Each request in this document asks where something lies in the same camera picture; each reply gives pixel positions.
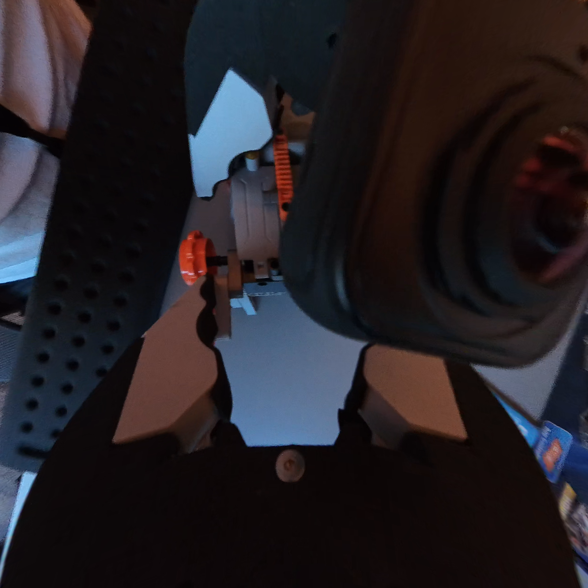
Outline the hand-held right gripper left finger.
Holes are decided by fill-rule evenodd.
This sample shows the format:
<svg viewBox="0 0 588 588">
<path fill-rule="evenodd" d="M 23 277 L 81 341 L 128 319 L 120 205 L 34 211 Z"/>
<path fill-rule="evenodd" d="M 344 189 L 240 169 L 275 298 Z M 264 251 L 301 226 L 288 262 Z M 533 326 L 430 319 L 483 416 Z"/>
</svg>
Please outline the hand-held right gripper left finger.
<svg viewBox="0 0 588 588">
<path fill-rule="evenodd" d="M 213 398 L 220 382 L 214 342 L 220 297 L 222 334 L 229 334 L 231 304 L 226 276 L 200 277 L 151 326 L 130 381 L 112 441 L 115 445 L 170 434 L 180 451 L 205 447 L 220 418 Z"/>
</svg>

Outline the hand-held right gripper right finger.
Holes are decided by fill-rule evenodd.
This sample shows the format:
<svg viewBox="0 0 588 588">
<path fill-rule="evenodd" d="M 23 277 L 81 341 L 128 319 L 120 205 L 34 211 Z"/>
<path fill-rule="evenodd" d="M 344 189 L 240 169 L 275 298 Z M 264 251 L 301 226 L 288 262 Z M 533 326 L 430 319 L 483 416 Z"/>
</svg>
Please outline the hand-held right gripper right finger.
<svg viewBox="0 0 588 588">
<path fill-rule="evenodd" d="M 468 438 L 444 361 L 377 344 L 360 351 L 337 420 L 340 447 L 401 448 L 417 435 Z"/>
</svg>

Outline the blue instruction booklet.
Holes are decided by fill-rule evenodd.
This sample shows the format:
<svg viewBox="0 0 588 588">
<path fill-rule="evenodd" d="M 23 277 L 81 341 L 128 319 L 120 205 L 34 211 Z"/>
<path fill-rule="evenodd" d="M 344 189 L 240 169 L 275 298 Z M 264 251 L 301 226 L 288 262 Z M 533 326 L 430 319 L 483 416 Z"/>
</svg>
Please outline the blue instruction booklet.
<svg viewBox="0 0 588 588">
<path fill-rule="evenodd" d="M 555 423 L 532 421 L 497 392 L 493 394 L 550 483 L 577 566 L 587 573 L 587 448 Z"/>
</svg>

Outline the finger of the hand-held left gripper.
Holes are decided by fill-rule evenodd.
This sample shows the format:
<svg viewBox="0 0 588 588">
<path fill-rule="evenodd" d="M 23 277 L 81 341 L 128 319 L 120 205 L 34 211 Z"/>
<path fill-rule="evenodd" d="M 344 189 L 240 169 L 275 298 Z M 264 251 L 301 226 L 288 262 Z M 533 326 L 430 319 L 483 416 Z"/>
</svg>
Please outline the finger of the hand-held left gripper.
<svg viewBox="0 0 588 588">
<path fill-rule="evenodd" d="M 230 176 L 232 161 L 258 151 L 273 136 L 276 84 L 271 77 L 261 91 L 237 72 L 228 70 L 197 131 L 188 134 L 195 195 L 212 198 L 217 185 Z"/>
</svg>

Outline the grey orange building-block robot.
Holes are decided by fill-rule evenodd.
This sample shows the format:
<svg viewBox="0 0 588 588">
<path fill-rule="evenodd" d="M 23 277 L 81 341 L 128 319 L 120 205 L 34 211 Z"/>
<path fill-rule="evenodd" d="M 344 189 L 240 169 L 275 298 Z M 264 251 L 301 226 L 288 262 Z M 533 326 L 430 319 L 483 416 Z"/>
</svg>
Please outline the grey orange building-block robot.
<svg viewBox="0 0 588 588">
<path fill-rule="evenodd" d="M 285 295 L 280 260 L 283 226 L 295 195 L 296 166 L 290 148 L 305 153 L 303 142 L 289 142 L 283 127 L 275 132 L 264 151 L 245 153 L 245 167 L 229 181 L 230 227 L 235 245 L 218 253 L 212 239 L 191 231 L 179 246 L 179 271 L 192 286 L 197 279 L 214 280 L 217 338 L 231 337 L 231 311 L 256 314 L 261 298 Z"/>
</svg>

